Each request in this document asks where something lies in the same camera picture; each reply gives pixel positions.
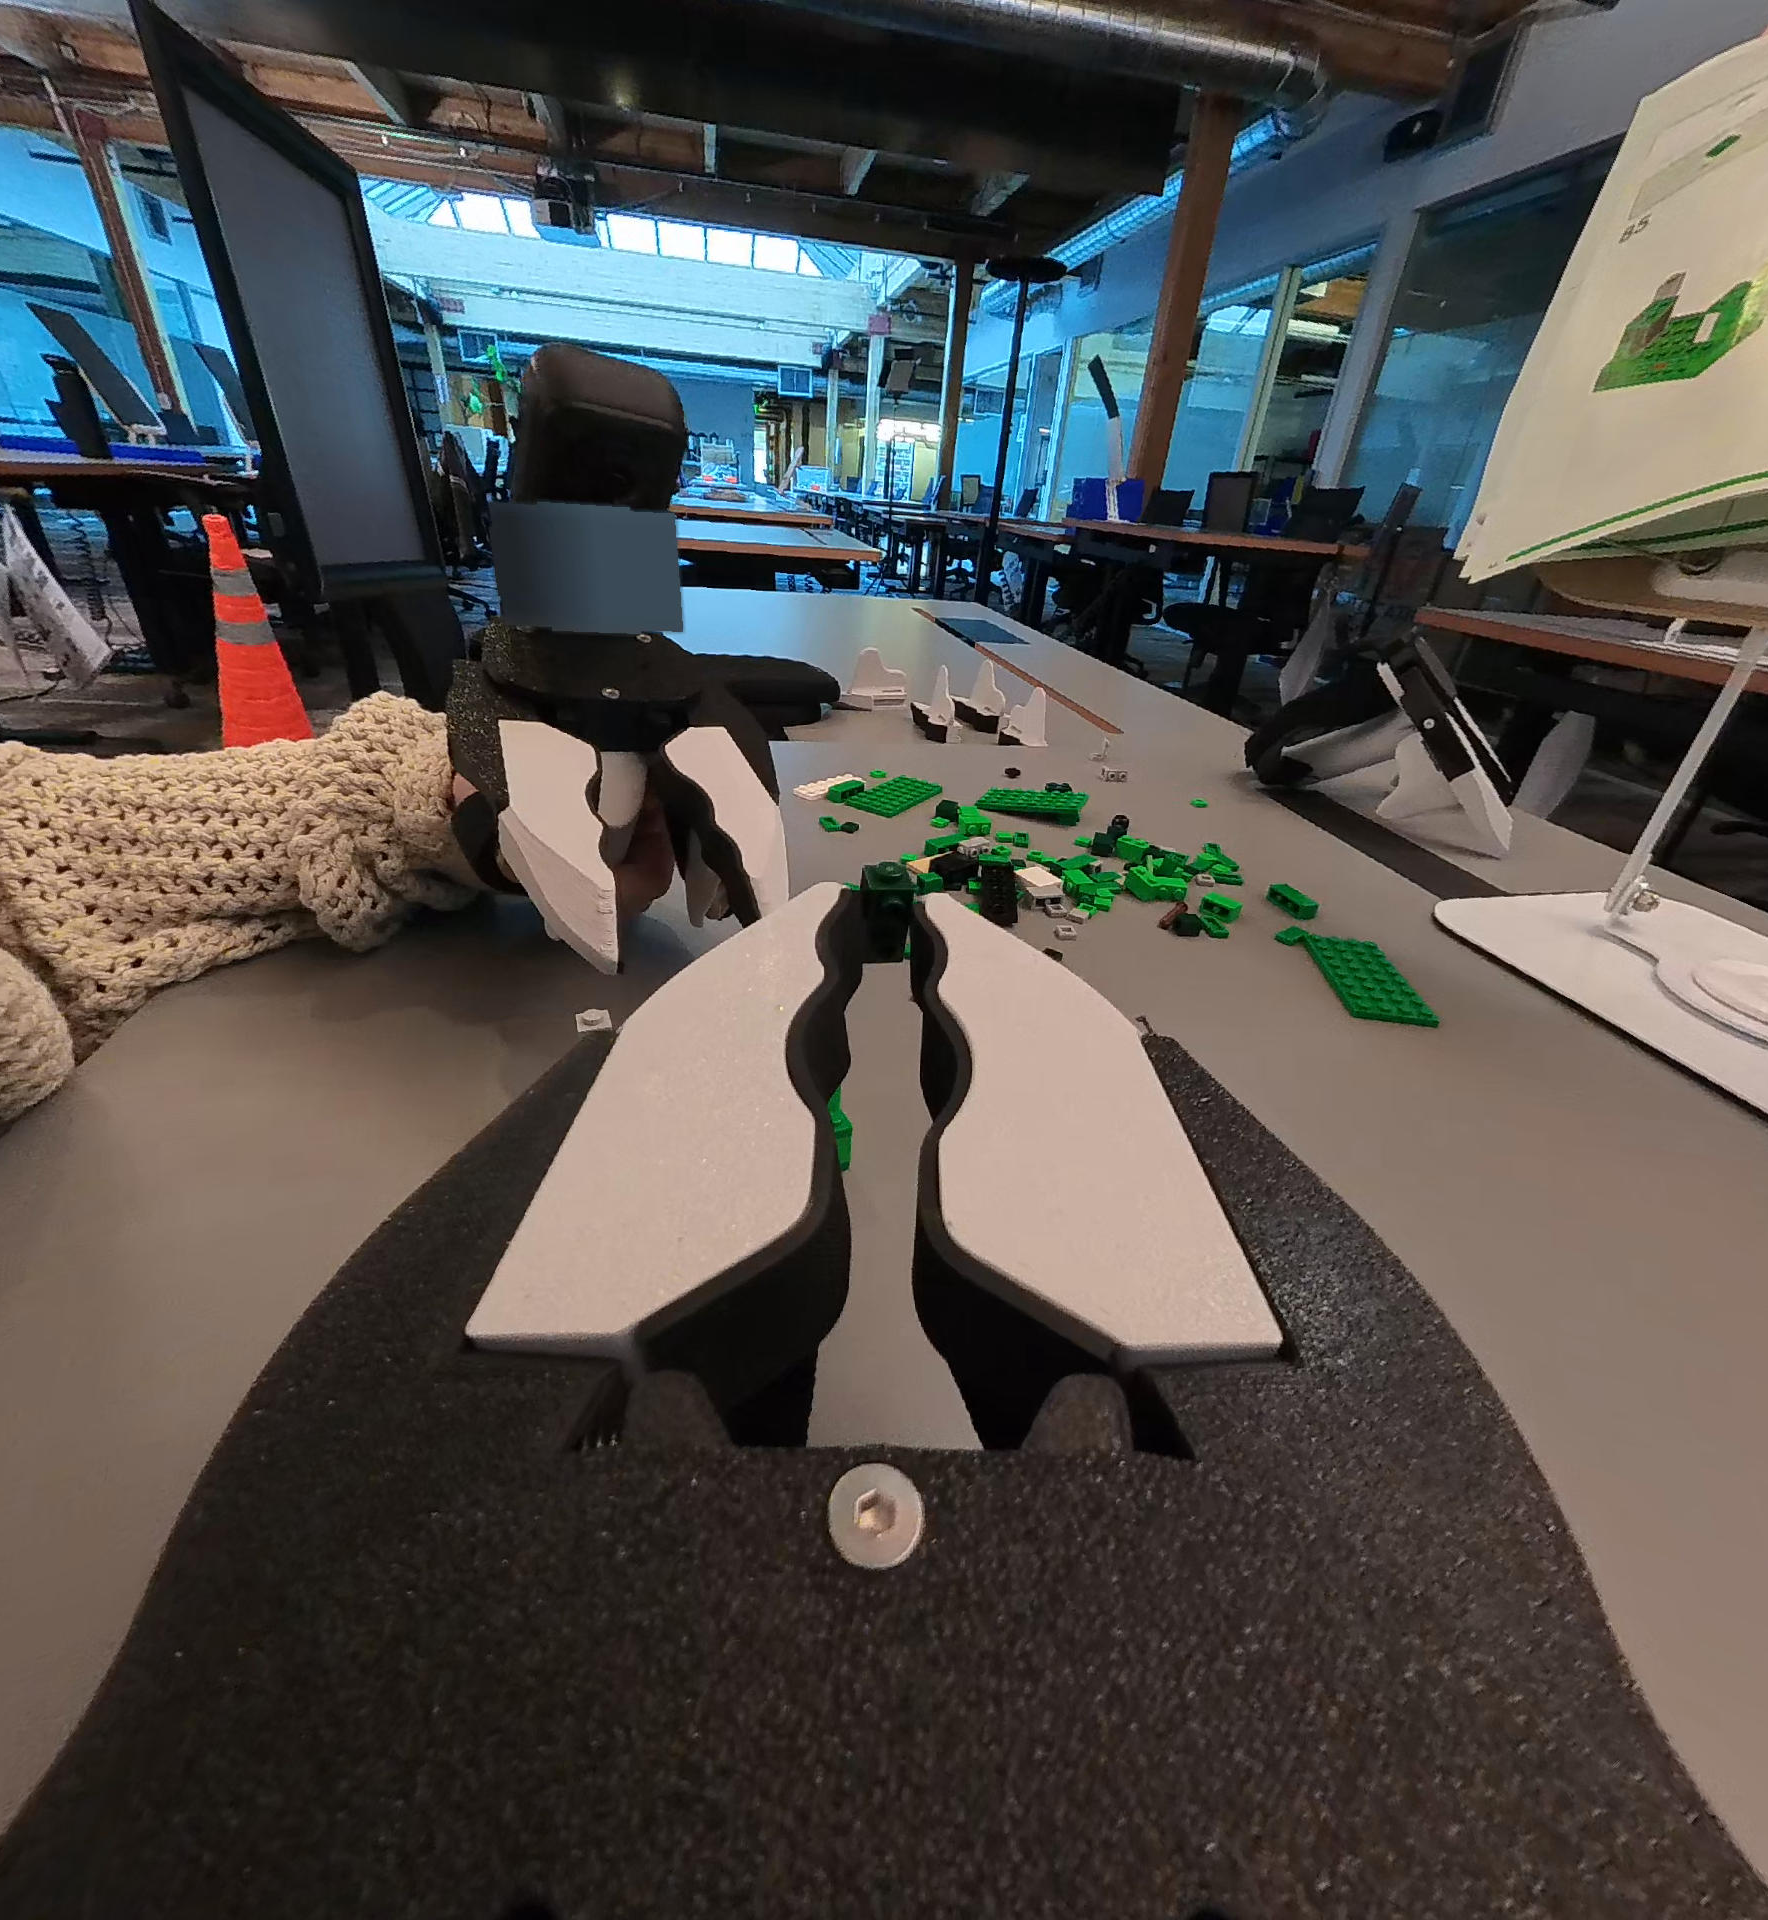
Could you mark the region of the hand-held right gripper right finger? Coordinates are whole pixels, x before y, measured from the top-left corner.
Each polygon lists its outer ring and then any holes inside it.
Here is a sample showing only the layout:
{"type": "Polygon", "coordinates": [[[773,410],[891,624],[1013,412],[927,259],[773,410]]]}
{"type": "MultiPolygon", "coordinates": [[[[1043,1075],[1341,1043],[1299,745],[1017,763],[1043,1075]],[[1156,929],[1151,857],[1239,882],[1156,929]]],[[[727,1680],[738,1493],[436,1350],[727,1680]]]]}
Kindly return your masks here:
{"type": "Polygon", "coordinates": [[[917,902],[913,1305],[983,1449],[1068,1379],[1186,1449],[1166,1372],[1272,1364],[1285,1330],[1147,1043],[1073,967],[948,894],[917,902]]]}

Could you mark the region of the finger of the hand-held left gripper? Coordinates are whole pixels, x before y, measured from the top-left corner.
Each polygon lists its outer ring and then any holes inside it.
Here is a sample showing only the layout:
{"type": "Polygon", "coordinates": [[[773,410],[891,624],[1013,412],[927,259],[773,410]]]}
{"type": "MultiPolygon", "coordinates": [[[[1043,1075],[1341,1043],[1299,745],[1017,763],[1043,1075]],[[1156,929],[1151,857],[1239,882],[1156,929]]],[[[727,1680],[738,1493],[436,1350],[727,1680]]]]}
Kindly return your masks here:
{"type": "Polygon", "coordinates": [[[600,755],[542,723],[503,719],[507,805],[498,855],[520,882],[551,940],[597,973],[621,970],[618,893],[605,859],[605,823],[592,805],[600,755]]]}
{"type": "Polygon", "coordinates": [[[768,759],[720,724],[661,748],[661,802],[683,877],[688,925],[776,915],[792,898],[786,823],[768,759]]]}

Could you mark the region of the pile of green lego bricks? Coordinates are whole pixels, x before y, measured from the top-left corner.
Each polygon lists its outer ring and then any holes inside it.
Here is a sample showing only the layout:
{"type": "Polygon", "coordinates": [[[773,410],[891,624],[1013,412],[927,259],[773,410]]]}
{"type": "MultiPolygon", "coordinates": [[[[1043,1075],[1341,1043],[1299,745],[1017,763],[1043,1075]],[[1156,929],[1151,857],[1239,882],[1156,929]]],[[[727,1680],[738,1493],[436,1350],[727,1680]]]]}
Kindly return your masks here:
{"type": "Polygon", "coordinates": [[[1181,940],[1222,940],[1244,913],[1244,873],[1219,843],[1196,849],[1166,848],[1134,829],[1129,815],[1114,815],[1093,832],[1080,824],[1043,824],[1000,817],[978,809],[973,798],[951,798],[923,805],[901,817],[871,817],[820,800],[822,832],[857,832],[860,819],[923,824],[916,849],[897,855],[917,875],[917,900],[951,898],[975,913],[975,857],[992,845],[1010,849],[1021,890],[1017,925],[1023,915],[1043,915],[1055,925],[1051,938],[1070,942],[1090,917],[1106,915],[1119,900],[1139,900],[1159,909],[1161,929],[1181,940]]]}

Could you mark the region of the lego instruction booklet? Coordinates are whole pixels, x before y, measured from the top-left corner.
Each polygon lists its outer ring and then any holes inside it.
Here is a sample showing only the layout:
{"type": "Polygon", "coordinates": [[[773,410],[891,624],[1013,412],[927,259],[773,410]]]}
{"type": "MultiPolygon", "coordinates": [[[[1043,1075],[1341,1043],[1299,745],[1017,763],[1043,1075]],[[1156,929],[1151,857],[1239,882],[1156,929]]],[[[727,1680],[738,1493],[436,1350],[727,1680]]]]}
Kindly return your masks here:
{"type": "Polygon", "coordinates": [[[1768,33],[1641,99],[1505,403],[1467,582],[1768,548],[1768,33]]]}

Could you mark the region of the person's left hand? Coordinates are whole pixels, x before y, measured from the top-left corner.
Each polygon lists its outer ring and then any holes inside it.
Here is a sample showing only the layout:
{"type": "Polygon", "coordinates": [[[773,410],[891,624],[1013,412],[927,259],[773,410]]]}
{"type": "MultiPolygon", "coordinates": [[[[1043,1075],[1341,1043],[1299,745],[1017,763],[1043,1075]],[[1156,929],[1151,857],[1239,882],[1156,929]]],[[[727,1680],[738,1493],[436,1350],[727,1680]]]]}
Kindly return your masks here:
{"type": "Polygon", "coordinates": [[[670,823],[656,800],[631,824],[631,843],[611,868],[616,913],[622,925],[646,915],[680,875],[670,823]]]}

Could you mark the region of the black zip case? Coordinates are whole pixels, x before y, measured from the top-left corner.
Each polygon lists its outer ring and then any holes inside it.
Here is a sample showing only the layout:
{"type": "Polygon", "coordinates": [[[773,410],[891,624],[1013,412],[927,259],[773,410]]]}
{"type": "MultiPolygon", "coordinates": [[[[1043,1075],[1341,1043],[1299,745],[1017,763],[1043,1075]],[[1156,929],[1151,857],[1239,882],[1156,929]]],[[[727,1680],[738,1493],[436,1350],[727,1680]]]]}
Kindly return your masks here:
{"type": "Polygon", "coordinates": [[[697,685],[735,699],[770,738],[815,724],[843,698],[836,674],[801,660],[690,654],[697,685]]]}

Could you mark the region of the wooden desk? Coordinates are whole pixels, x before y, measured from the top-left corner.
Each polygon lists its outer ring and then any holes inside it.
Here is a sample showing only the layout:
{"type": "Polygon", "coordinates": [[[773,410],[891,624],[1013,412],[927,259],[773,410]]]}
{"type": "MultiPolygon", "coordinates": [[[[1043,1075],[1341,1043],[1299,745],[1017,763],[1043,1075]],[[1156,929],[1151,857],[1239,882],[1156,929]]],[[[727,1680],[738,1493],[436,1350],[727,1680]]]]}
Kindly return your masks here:
{"type": "MultiPolygon", "coordinates": [[[[171,460],[92,460],[63,450],[0,448],[0,514],[7,509],[29,527],[32,494],[49,494],[59,509],[83,509],[103,519],[108,553],[122,578],[136,627],[152,669],[166,680],[167,705],[187,705],[193,685],[216,680],[216,639],[207,584],[203,613],[189,610],[189,559],[173,557],[166,535],[171,509],[222,513],[237,519],[265,490],[260,474],[235,474],[211,464],[171,460]]],[[[0,719],[0,739],[28,745],[87,745],[84,733],[13,733],[0,719]]]]}
{"type": "Polygon", "coordinates": [[[676,497],[680,584],[713,589],[776,589],[806,578],[826,589],[855,589],[882,550],[848,535],[818,509],[770,507],[761,500],[676,497]]]}

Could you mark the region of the wooden strip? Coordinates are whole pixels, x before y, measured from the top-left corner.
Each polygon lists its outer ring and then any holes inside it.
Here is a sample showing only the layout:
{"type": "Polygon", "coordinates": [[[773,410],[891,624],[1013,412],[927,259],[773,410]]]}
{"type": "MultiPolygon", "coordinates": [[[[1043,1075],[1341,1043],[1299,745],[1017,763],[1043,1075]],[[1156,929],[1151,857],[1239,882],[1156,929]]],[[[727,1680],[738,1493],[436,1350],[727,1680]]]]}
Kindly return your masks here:
{"type": "Polygon", "coordinates": [[[1129,729],[1134,709],[1134,680],[1102,660],[1080,652],[1075,644],[1052,639],[1031,624],[996,610],[966,608],[961,602],[936,605],[997,618],[1031,632],[1031,643],[1016,648],[975,648],[1010,680],[1026,688],[1046,688],[1048,698],[1075,715],[1090,729],[1119,739],[1129,729]]]}

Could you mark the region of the orange traffic cone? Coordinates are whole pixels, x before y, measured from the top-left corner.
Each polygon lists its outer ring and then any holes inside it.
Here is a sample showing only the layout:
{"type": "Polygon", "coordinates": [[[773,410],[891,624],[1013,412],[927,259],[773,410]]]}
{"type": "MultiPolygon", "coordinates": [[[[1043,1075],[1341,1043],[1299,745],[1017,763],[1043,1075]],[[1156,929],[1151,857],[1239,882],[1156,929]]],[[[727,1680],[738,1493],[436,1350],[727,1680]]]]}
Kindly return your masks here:
{"type": "Polygon", "coordinates": [[[313,739],[316,727],[273,635],[265,602],[226,514],[201,514],[216,613],[217,699],[226,750],[313,739]]]}

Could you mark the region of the black monitor on stand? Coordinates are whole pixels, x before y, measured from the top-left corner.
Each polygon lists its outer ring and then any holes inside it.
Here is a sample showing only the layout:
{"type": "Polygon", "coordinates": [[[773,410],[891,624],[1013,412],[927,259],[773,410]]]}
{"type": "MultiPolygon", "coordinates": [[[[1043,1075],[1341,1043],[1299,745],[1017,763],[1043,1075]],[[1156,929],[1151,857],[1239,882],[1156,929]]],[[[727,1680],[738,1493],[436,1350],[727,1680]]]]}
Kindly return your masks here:
{"type": "Polygon", "coordinates": [[[131,3],[260,448],[286,588],[325,613],[361,699],[381,639],[441,709],[466,632],[352,170],[159,4],[131,3]]]}

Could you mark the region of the black and white device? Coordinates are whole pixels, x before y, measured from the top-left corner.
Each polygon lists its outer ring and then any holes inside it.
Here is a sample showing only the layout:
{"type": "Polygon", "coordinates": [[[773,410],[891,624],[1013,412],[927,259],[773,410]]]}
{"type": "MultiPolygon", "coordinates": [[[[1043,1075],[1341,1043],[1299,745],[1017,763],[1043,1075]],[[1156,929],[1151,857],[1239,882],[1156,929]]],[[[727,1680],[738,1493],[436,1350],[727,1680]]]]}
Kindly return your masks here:
{"type": "Polygon", "coordinates": [[[1449,827],[1477,855],[1512,848],[1519,782],[1420,635],[1289,699],[1249,735],[1245,765],[1269,790],[1386,775],[1381,823],[1449,827]]]}

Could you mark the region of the white booklet stand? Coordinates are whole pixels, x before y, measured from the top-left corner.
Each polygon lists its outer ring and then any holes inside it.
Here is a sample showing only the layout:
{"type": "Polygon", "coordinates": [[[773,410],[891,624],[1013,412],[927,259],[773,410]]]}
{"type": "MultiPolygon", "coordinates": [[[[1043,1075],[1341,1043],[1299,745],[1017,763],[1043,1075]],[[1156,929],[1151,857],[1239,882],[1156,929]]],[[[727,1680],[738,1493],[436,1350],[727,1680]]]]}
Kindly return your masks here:
{"type": "Polygon", "coordinates": [[[1440,902],[1435,923],[1768,1117],[1768,934],[1656,893],[1656,849],[1768,660],[1768,545],[1567,559],[1551,589],[1616,613],[1744,624],[1726,682],[1607,893],[1440,902]]]}

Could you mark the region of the white hanging cloth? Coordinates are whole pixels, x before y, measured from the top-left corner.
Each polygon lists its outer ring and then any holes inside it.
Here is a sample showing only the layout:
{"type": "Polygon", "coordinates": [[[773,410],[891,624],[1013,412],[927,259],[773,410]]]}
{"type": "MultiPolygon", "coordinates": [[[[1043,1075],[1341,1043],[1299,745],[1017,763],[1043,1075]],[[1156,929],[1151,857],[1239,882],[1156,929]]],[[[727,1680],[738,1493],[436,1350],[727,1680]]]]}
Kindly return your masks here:
{"type": "Polygon", "coordinates": [[[36,550],[24,522],[11,509],[0,514],[0,539],[0,643],[18,663],[19,677],[28,680],[29,669],[22,660],[18,618],[29,623],[63,685],[69,689],[94,685],[112,660],[111,644],[84,619],[54,570],[36,550]]]}

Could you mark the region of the tilted black monitor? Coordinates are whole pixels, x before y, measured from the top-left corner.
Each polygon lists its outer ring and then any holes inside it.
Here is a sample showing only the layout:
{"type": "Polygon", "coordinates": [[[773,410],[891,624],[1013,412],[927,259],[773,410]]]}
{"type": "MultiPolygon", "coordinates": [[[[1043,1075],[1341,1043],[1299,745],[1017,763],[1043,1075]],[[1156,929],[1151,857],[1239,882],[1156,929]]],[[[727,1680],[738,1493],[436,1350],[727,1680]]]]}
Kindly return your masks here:
{"type": "Polygon", "coordinates": [[[53,412],[64,440],[87,460],[114,455],[106,418],[136,450],[159,450],[167,440],[166,419],[131,382],[127,372],[106,352],[94,334],[69,309],[28,302],[28,313],[54,343],[48,354],[53,369],[53,412]]]}

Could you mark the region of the metal ceiling duct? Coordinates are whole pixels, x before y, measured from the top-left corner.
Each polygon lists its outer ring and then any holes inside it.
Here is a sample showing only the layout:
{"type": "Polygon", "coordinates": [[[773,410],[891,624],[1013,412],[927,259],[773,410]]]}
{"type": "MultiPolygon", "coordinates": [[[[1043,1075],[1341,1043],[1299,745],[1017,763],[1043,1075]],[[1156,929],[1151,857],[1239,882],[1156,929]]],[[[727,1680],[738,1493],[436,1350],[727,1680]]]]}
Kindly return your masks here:
{"type": "Polygon", "coordinates": [[[1125,3],[795,3],[838,24],[1035,55],[1109,77],[1186,85],[1299,113],[1329,94],[1315,45],[1221,13],[1125,3]]]}

